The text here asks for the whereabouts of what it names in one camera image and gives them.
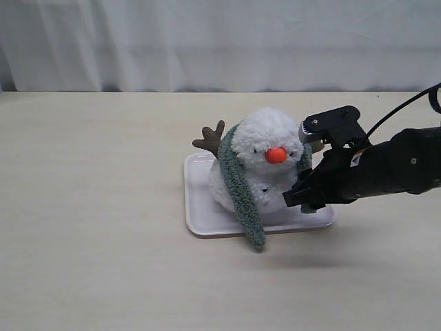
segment white fluffy snowman body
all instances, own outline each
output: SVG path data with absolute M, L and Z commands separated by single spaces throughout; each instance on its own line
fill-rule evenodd
M 261 108 L 239 123 L 232 150 L 244 165 L 258 212 L 268 214 L 284 208 L 283 192 L 297 182 L 296 164 L 303 154 L 296 122 L 281 110 Z M 225 209 L 235 211 L 218 160 L 210 170 L 209 189 Z

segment white curtain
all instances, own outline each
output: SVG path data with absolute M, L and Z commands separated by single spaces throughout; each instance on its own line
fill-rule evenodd
M 441 0 L 0 0 L 0 37 L 4 90 L 421 90 L 441 81 Z

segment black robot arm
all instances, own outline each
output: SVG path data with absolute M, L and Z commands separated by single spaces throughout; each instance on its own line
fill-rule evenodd
M 438 84 L 412 99 L 429 94 L 432 108 L 441 112 L 433 92 L 440 87 Z M 302 122 L 302 142 L 322 140 L 331 149 L 323 154 L 316 168 L 300 174 L 297 184 L 283 194 L 288 207 L 308 204 L 317 210 L 327 204 L 352 203 L 365 197 L 421 194 L 441 186 L 440 127 L 404 129 L 389 141 L 373 146 L 369 141 L 373 130 L 366 134 L 358 125 L 359 117 L 356 108 L 345 106 Z

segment green knitted scarf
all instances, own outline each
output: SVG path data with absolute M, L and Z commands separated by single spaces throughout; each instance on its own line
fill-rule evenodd
M 232 150 L 232 139 L 238 125 L 231 128 L 221 140 L 218 149 L 218 160 L 223 180 L 234 203 L 245 236 L 253 247 L 261 252 L 265 245 L 265 231 L 245 177 L 244 165 L 239 161 L 237 153 Z M 305 145 L 302 158 L 298 162 L 298 173 L 312 167 L 311 154 L 311 146 Z M 302 211 L 310 212 L 303 206 Z

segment white tray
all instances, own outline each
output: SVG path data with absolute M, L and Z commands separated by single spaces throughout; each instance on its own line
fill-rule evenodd
M 184 162 L 185 220 L 199 238 L 243 236 L 236 215 L 217 203 L 208 188 L 209 171 L 214 160 L 210 153 L 189 155 Z M 267 234 L 311 231 L 327 228 L 337 219 L 337 210 L 328 205 L 315 214 L 302 214 L 299 207 L 262 216 Z

